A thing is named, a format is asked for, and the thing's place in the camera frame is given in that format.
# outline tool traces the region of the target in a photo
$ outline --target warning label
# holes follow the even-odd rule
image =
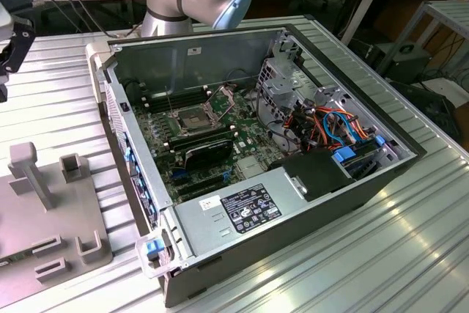
[[[221,199],[221,204],[240,234],[281,216],[261,183]]]

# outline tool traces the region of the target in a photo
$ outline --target sheet metal panel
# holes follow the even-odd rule
[[[469,1],[429,1],[424,11],[463,37],[469,37]]]
[[[361,209],[170,312],[468,312],[468,154],[318,23],[293,17],[241,26],[285,22],[329,55],[428,154]],[[14,97],[0,106],[0,173],[7,172],[12,141],[37,143],[40,161],[73,150],[88,156],[115,258],[6,312],[164,311],[158,283],[144,277],[133,253],[138,232],[85,79],[84,46],[104,39],[85,34],[36,40],[8,84]],[[330,83],[314,62],[306,66]],[[20,126],[36,131],[21,134]]]

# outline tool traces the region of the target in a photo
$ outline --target blue cable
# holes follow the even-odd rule
[[[322,125],[324,126],[324,130],[325,132],[327,133],[327,135],[329,137],[331,137],[332,139],[335,139],[336,141],[338,141],[342,146],[344,146],[344,142],[339,138],[339,137],[335,137],[330,131],[329,131],[329,127],[328,127],[328,115],[330,113],[327,113],[325,116],[324,116],[324,119],[322,120]]]
[[[330,131],[329,131],[329,127],[328,127],[328,122],[327,122],[327,118],[328,118],[328,115],[329,114],[335,114],[337,115],[338,117],[340,117],[344,122],[345,122],[345,126],[347,126],[347,129],[348,131],[352,134],[353,138],[357,141],[363,141],[363,139],[352,129],[352,127],[350,126],[350,123],[348,122],[348,119],[341,113],[337,112],[337,111],[331,111],[330,113],[327,113],[325,116],[324,116],[324,119],[322,121],[322,124],[324,125],[324,129],[325,129],[325,132],[329,135],[329,137],[331,137],[332,139],[335,139],[336,141],[339,141],[340,144],[342,146],[345,145],[345,143],[339,138],[339,137],[335,137]]]

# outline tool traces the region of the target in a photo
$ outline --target sticker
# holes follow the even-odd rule
[[[223,198],[221,204],[240,234],[281,216],[276,203],[261,183]]]
[[[201,52],[202,52],[202,47],[189,48],[188,49],[188,56],[190,56],[190,55],[199,55]]]
[[[199,204],[203,211],[209,210],[210,208],[216,207],[221,204],[220,196],[216,194],[215,196],[211,196],[209,198],[199,201]]]

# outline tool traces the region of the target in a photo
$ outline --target green motherboard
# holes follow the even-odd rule
[[[177,204],[265,172],[272,162],[284,157],[258,121],[245,91],[224,89],[229,90],[231,101],[215,91],[208,103],[157,113],[144,106],[133,108],[166,190]],[[170,140],[197,138],[222,126],[231,128],[226,135],[233,142],[231,153],[222,160],[188,171],[184,166],[187,149],[169,150]]]

